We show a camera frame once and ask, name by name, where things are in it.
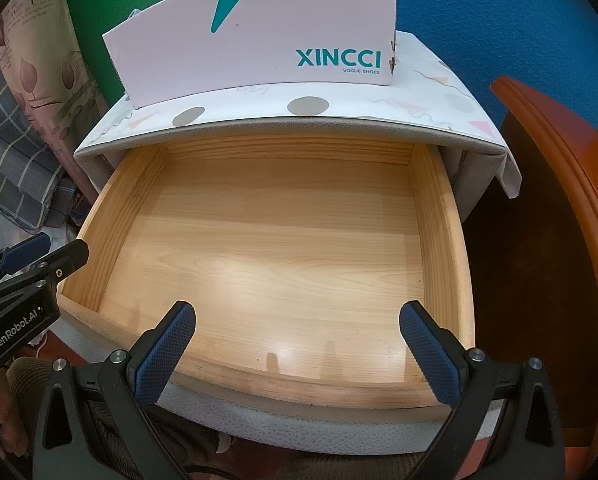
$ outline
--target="white cardboard box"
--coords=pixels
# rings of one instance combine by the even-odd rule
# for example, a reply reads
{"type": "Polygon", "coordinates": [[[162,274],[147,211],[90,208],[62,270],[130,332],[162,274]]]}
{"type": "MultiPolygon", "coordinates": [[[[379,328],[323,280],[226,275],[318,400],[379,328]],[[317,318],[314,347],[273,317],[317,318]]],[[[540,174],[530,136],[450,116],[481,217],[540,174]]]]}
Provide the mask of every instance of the white cardboard box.
{"type": "Polygon", "coordinates": [[[104,34],[135,108],[281,82],[388,85],[396,0],[163,0],[104,34]]]}

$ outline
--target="metal bolt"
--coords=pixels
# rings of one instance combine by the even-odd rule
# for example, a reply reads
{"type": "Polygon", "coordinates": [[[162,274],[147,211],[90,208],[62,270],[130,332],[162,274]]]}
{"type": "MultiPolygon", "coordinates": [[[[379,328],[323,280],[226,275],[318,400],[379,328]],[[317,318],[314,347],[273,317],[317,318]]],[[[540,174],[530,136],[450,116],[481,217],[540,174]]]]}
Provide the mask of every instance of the metal bolt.
{"type": "Polygon", "coordinates": [[[476,363],[480,363],[486,358],[486,353],[481,348],[470,348],[468,356],[476,363]]]}
{"type": "Polygon", "coordinates": [[[115,350],[110,354],[110,360],[115,364],[119,364],[125,360],[126,356],[125,350],[115,350]]]}
{"type": "Polygon", "coordinates": [[[528,359],[528,364],[530,368],[534,368],[535,370],[541,370],[543,368],[543,363],[538,357],[530,357],[528,359]]]}
{"type": "Polygon", "coordinates": [[[61,370],[63,370],[65,368],[66,365],[66,361],[64,358],[60,358],[57,359],[55,362],[52,363],[52,368],[57,371],[60,372],[61,370]]]}

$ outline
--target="plaid fabric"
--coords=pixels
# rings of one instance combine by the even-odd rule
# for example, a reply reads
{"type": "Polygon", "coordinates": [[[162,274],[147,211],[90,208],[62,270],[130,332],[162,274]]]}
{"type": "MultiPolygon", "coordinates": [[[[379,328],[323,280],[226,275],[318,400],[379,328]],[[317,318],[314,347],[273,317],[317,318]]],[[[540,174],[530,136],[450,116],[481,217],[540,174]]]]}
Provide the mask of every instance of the plaid fabric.
{"type": "Polygon", "coordinates": [[[0,212],[19,227],[58,227],[76,186],[32,128],[0,70],[0,212]]]}

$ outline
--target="pink triangle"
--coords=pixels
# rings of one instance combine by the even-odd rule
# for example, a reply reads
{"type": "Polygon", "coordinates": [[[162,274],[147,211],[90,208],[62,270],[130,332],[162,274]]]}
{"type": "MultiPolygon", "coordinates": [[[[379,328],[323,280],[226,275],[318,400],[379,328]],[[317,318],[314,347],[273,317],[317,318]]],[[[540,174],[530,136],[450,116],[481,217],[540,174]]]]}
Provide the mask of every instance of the pink triangle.
{"type": "Polygon", "coordinates": [[[486,121],[468,121],[468,124],[478,128],[483,133],[488,134],[494,139],[494,135],[492,135],[492,129],[490,129],[490,125],[486,121]]]}

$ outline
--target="gray dot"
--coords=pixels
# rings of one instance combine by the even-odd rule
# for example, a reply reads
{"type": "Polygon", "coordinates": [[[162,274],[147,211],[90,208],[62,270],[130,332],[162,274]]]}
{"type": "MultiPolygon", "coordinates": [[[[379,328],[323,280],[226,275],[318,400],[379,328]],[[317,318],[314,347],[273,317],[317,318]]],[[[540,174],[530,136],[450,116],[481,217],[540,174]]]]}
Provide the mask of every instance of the gray dot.
{"type": "Polygon", "coordinates": [[[445,100],[450,103],[450,106],[452,108],[456,108],[460,112],[465,112],[469,114],[470,112],[474,111],[474,106],[472,105],[472,102],[467,97],[464,97],[462,95],[447,94],[445,96],[445,100]]]}
{"type": "Polygon", "coordinates": [[[205,112],[205,108],[202,106],[195,106],[194,108],[188,108],[185,112],[181,112],[178,116],[172,119],[173,126],[186,126],[186,124],[193,123],[197,120],[202,113],[205,112]]]}
{"type": "Polygon", "coordinates": [[[319,115],[330,107],[325,99],[314,96],[299,97],[288,103],[288,111],[294,115],[319,115]]]}

